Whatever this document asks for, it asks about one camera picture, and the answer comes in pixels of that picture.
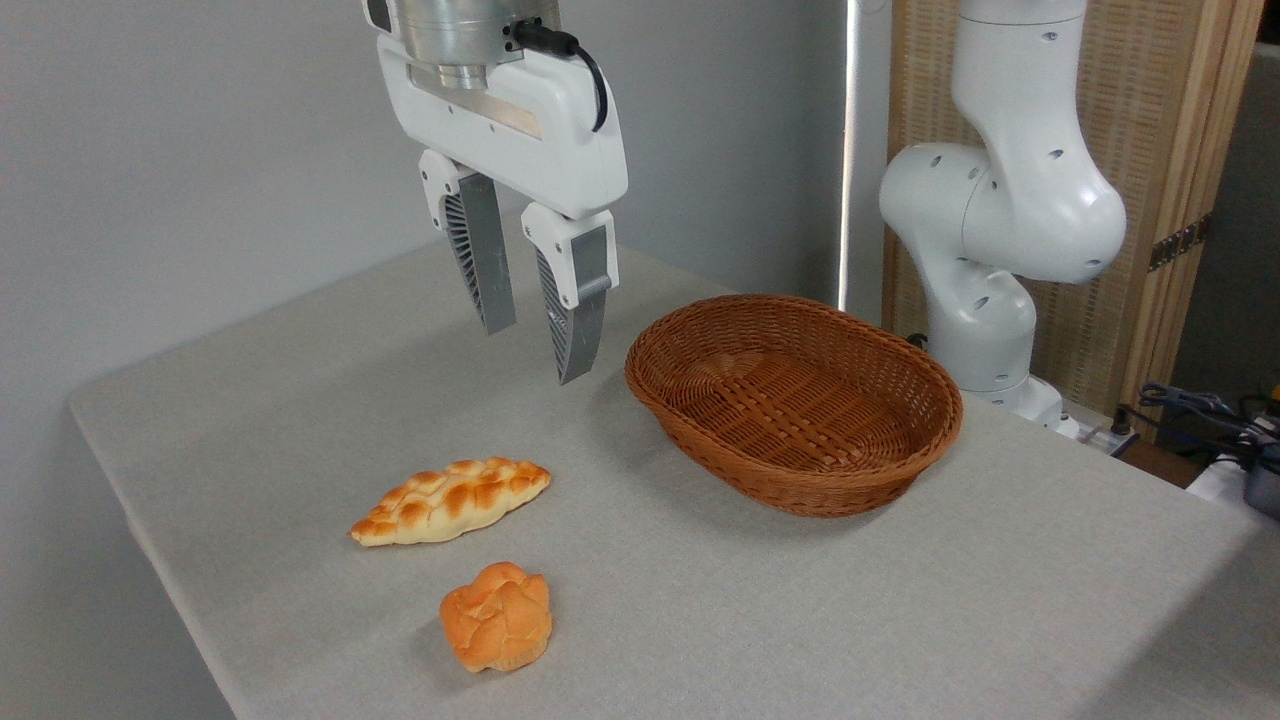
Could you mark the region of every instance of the fake bread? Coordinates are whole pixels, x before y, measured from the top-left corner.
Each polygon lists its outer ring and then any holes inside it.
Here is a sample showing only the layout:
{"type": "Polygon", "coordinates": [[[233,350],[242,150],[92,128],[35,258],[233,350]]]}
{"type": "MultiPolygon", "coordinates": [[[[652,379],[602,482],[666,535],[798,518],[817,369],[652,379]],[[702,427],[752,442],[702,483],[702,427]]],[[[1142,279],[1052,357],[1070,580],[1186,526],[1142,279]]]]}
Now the fake bread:
{"type": "Polygon", "coordinates": [[[550,589],[541,575],[494,562],[440,601],[444,638],[471,673],[508,671],[541,657],[552,634],[550,589]]]}
{"type": "Polygon", "coordinates": [[[497,523],[550,480],[550,473],[525,460],[462,460],[443,473],[419,473],[383,496],[351,527],[351,537],[365,547],[449,541],[497,523]]]}

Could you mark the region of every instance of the black cable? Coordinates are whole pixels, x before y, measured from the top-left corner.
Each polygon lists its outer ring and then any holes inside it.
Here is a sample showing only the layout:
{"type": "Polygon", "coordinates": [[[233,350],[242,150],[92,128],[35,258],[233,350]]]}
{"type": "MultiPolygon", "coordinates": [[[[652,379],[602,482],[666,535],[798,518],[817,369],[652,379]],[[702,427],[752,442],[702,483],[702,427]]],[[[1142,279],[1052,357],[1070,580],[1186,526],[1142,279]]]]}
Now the black cable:
{"type": "Polygon", "coordinates": [[[579,46],[576,54],[586,63],[586,69],[591,70],[591,82],[595,83],[595,126],[591,128],[591,132],[600,132],[600,128],[604,127],[604,120],[609,118],[609,94],[604,88],[604,73],[600,72],[600,65],[595,64],[595,59],[586,50],[582,50],[581,46],[579,46]]]}
{"type": "Polygon", "coordinates": [[[1230,459],[1238,465],[1240,465],[1240,468],[1243,468],[1244,470],[1249,470],[1253,466],[1261,465],[1263,469],[1271,473],[1280,473],[1280,462],[1276,462],[1266,457],[1265,455],[1266,445],[1270,443],[1257,445],[1256,442],[1251,442],[1249,439],[1245,438],[1240,438],[1239,442],[1233,445],[1208,441],[1201,437],[1189,436],[1181,430],[1171,428],[1170,423],[1172,423],[1178,418],[1162,423],[1160,420],[1156,420],[1155,418],[1148,418],[1147,415],[1143,415],[1132,405],[1123,404],[1120,405],[1120,407],[1124,409],[1124,411],[1128,413],[1130,418],[1137,418],[1138,420],[1147,423],[1148,425],[1156,428],[1157,430],[1169,433],[1170,436],[1181,439],[1184,442],[1189,442],[1192,445],[1197,445],[1219,455],[1224,455],[1226,456],[1226,459],[1230,459]]]}
{"type": "MultiPolygon", "coordinates": [[[[1220,445],[1226,445],[1226,446],[1238,446],[1238,445],[1240,445],[1239,441],[1240,441],[1240,436],[1219,436],[1216,438],[1212,438],[1212,442],[1216,442],[1216,443],[1220,443],[1220,445]]],[[[1212,457],[1213,454],[1216,454],[1216,452],[1217,452],[1216,450],[1211,450],[1211,448],[1207,448],[1207,447],[1192,447],[1192,448],[1188,448],[1188,450],[1179,450],[1176,452],[1176,455],[1180,455],[1180,456],[1188,457],[1188,459],[1196,457],[1197,455],[1207,455],[1207,456],[1212,457]]]]}
{"type": "Polygon", "coordinates": [[[591,55],[582,50],[582,45],[572,35],[552,29],[540,24],[539,20],[520,20],[511,28],[511,36],[526,50],[538,50],[558,58],[579,56],[586,63],[586,69],[591,70],[591,82],[595,85],[595,126],[591,132],[600,132],[604,120],[609,118],[609,94],[604,86],[604,73],[591,55]]]}
{"type": "Polygon", "coordinates": [[[1143,407],[1169,407],[1176,411],[1178,415],[1170,418],[1170,421],[1190,414],[1230,433],[1252,432],[1280,441],[1280,434],[1275,430],[1254,420],[1236,415],[1216,395],[1187,392],[1162,383],[1147,383],[1138,391],[1138,404],[1143,407]]]}

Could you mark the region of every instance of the brown woven basket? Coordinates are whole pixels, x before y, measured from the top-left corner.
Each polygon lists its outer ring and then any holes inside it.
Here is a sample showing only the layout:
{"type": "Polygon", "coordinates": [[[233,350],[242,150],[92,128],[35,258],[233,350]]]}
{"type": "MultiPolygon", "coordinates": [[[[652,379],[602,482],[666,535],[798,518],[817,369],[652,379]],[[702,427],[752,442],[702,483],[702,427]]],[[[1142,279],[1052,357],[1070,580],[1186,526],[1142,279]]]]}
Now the brown woven basket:
{"type": "Polygon", "coordinates": [[[892,502],[960,432],[960,391],[906,341],[820,302],[726,295],[676,310],[627,354],[671,439],[740,492],[838,518],[892,502]]]}

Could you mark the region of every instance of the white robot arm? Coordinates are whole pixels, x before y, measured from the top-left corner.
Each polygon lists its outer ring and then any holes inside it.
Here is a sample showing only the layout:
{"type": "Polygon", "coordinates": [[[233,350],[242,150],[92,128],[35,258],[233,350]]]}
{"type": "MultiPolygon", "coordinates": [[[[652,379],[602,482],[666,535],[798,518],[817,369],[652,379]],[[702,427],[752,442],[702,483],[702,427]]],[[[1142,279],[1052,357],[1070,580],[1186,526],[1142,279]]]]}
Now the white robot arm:
{"type": "Polygon", "coordinates": [[[561,383],[591,368],[618,283],[613,215],[627,167],[613,96],[557,0],[364,0],[396,117],[489,333],[516,322],[494,181],[529,196],[525,236],[561,383]]]}
{"type": "Polygon", "coordinates": [[[929,354],[963,389],[1053,428],[1061,396],[1030,377],[1036,306],[1014,273],[1088,282],[1125,233],[1076,117],[1084,10],[961,0],[951,91],[987,149],[908,147],[881,186],[881,213],[924,283],[929,354]]]}

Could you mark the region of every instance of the table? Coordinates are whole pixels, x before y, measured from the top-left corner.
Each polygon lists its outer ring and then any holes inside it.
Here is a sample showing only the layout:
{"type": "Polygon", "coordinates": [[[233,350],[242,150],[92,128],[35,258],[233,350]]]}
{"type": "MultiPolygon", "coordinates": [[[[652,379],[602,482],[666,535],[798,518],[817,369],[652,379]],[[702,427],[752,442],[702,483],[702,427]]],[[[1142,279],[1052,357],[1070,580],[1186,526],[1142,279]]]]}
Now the table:
{"type": "Polygon", "coordinates": [[[973,401],[895,503],[771,510],[622,377],[644,327],[724,288],[623,249],[595,368],[558,387],[525,245],[492,338],[436,245],[73,395],[238,716],[1280,716],[1275,533],[973,401]],[[448,543],[347,538],[410,474],[489,455],[552,486],[448,543]],[[498,560],[548,578],[556,630],[471,675],[436,607],[498,560]]]}

